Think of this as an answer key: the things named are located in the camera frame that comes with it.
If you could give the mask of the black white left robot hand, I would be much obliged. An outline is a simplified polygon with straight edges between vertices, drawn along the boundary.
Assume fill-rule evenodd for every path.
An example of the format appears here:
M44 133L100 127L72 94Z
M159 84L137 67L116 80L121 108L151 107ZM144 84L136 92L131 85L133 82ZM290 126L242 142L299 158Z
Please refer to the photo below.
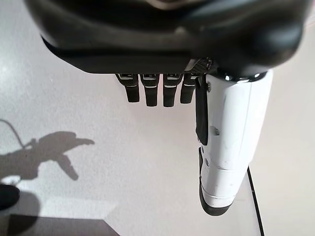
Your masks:
M115 74L131 103L195 101L199 196L224 214L253 159L273 68L297 51L310 0L28 0L46 47L82 71Z

